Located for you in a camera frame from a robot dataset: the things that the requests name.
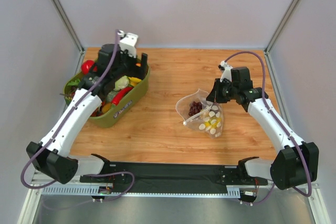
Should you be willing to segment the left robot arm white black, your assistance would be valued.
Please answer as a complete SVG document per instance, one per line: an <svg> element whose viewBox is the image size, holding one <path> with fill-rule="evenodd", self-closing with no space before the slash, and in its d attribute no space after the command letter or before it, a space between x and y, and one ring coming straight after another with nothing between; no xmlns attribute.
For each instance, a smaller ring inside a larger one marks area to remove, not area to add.
<svg viewBox="0 0 336 224"><path fill-rule="evenodd" d="M143 54L141 59L136 56L136 47L125 42L101 47L96 61L81 78L72 101L58 122L38 143L30 142L26 147L30 158L28 165L61 184L75 176L100 174L103 159L94 155L71 158L69 152L86 121L120 78L145 78L147 55Z"/></svg>

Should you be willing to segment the fake red apple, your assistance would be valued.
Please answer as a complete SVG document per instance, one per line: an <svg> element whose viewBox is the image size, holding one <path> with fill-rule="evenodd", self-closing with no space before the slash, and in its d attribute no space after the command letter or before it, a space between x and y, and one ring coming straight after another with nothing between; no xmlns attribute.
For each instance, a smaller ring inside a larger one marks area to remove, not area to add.
<svg viewBox="0 0 336 224"><path fill-rule="evenodd" d="M96 62L93 60L86 60L84 63L81 65L81 72L86 75L90 72L97 72L98 68L96 65Z"/></svg>

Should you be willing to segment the fake yellow banana bunch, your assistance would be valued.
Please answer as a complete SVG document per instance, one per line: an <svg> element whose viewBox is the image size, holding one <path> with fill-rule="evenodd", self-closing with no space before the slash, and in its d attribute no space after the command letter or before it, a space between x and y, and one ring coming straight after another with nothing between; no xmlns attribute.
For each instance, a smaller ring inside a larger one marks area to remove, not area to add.
<svg viewBox="0 0 336 224"><path fill-rule="evenodd" d="M222 119L217 117L212 117L208 121L204 122L206 127L218 128L222 125Z"/></svg>

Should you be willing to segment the fake purple grapes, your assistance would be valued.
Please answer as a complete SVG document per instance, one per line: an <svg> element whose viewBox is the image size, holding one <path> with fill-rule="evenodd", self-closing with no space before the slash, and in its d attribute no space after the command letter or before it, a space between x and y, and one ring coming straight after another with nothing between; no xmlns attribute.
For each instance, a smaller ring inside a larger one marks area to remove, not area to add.
<svg viewBox="0 0 336 224"><path fill-rule="evenodd" d="M202 109L203 109L203 105L202 105L201 102L193 101L190 104L190 109L189 109L188 115L189 116L196 115L196 114L200 113L202 111Z"/></svg>

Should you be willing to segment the fake red chili pepper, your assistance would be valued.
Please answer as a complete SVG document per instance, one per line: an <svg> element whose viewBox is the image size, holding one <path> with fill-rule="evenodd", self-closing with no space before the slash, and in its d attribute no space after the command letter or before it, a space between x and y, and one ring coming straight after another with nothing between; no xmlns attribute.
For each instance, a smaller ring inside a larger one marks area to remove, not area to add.
<svg viewBox="0 0 336 224"><path fill-rule="evenodd" d="M128 94L131 90L133 89L133 86L130 87L126 87L124 89L122 89L121 91L119 91L117 93L117 95L112 99L111 103L113 105L118 105L120 103L120 101L122 100L122 98Z"/></svg>

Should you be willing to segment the fake yellow lemon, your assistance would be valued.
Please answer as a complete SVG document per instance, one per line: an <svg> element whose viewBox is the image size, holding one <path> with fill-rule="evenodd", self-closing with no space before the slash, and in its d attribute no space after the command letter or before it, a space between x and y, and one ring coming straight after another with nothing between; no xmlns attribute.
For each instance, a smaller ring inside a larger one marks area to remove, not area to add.
<svg viewBox="0 0 336 224"><path fill-rule="evenodd" d="M139 82L142 81L141 79L136 78L136 77L129 77L129 80L130 80L130 82L132 82L132 83L139 83Z"/></svg>

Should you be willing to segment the clear zip top bag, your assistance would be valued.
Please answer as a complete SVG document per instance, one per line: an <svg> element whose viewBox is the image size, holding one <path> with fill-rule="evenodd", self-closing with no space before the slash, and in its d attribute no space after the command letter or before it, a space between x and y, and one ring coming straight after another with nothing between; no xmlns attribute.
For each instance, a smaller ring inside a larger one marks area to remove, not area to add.
<svg viewBox="0 0 336 224"><path fill-rule="evenodd" d="M208 92L204 90L197 90L195 93L187 95L178 100L175 105L175 110L178 115L183 120L183 125L191 130L197 131L199 133L206 133L211 138L218 138L223 133L223 110L222 106L218 103L212 103L206 101L206 97L209 95ZM190 104L193 102L201 102L203 109L200 113L189 116L188 112L190 109ZM208 121L212 117L217 117L222 119L222 125L218 128L206 127L204 122Z"/></svg>

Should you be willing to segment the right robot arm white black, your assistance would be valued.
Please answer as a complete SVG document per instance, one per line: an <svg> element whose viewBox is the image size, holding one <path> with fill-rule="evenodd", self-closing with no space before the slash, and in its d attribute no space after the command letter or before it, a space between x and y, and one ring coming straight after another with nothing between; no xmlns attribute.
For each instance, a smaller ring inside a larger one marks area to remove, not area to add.
<svg viewBox="0 0 336 224"><path fill-rule="evenodd" d="M246 174L271 180L281 190L316 181L319 149L315 143L305 142L288 126L262 88L253 86L247 67L224 64L219 69L222 75L215 79L206 100L236 101L258 122L277 151L273 161L259 157L242 159L239 163Z"/></svg>

